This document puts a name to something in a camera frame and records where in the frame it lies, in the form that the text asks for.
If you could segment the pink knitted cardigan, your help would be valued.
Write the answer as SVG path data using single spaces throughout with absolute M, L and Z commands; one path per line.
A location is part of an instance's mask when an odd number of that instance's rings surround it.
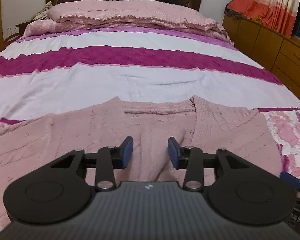
M 0 126 L 0 229 L 9 219 L 2 202 L 14 180 L 75 148 L 96 152 L 105 146 L 134 141 L 127 169 L 115 172 L 117 182 L 183 181 L 174 170 L 167 141 L 214 153 L 226 147 L 234 154 L 278 176 L 281 158 L 266 119 L 256 109 L 228 107 L 198 96 L 179 103 L 105 103 L 63 114 L 48 114 L 11 126 Z

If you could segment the floral orange curtain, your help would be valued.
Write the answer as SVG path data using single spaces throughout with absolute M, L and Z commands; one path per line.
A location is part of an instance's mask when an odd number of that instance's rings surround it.
M 300 0 L 233 0 L 228 9 L 291 37 Z

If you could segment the pink folded blanket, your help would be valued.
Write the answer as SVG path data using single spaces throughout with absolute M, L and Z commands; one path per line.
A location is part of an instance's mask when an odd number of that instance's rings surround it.
M 21 37 L 62 33 L 81 29 L 143 27 L 170 29 L 231 43 L 217 21 L 181 5 L 151 0 L 81 0 L 53 6 L 45 20 L 30 23 Z

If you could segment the floral purple white bedspread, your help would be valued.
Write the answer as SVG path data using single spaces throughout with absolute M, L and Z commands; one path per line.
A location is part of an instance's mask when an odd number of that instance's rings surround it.
M 300 179 L 300 100 L 228 42 L 116 27 L 29 36 L 0 52 L 0 127 L 114 97 L 161 103 L 194 95 L 262 112 L 283 170 Z

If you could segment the dark wooden nightstand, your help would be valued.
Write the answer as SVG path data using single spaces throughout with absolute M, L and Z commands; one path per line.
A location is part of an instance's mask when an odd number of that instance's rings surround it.
M 23 22 L 23 23 L 17 24 L 17 25 L 15 26 L 16 28 L 18 28 L 19 34 L 20 34 L 20 35 L 23 35 L 23 34 L 24 34 L 26 27 L 27 27 L 30 23 L 32 23 L 32 21 Z

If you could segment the wooden drawer cabinet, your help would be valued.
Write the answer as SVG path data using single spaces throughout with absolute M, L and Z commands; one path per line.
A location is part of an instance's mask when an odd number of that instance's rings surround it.
M 222 23 L 235 48 L 269 72 L 300 99 L 300 40 L 252 20 L 225 15 Z

